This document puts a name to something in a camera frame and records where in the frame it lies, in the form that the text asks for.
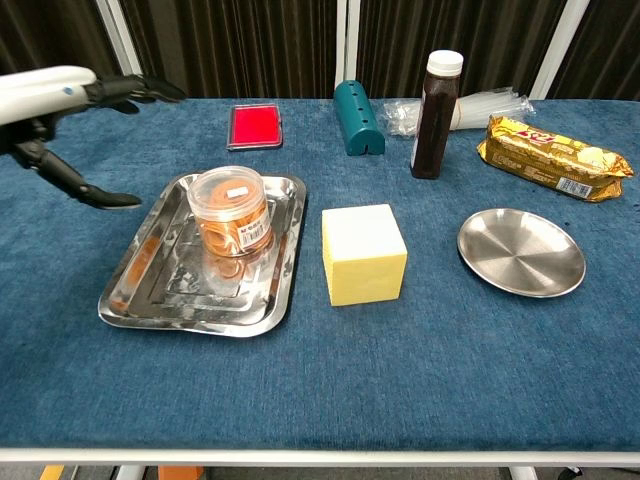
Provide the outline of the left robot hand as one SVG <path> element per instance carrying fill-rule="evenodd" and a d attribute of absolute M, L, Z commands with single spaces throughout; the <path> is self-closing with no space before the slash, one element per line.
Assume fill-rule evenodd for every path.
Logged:
<path fill-rule="evenodd" d="M 80 66 L 54 66 L 1 77 L 1 153 L 11 155 L 70 197 L 97 209 L 135 208 L 141 200 L 107 192 L 46 148 L 57 121 L 89 108 L 136 114 L 140 104 L 176 103 L 186 94 L 177 86 L 140 74 L 101 78 Z"/>

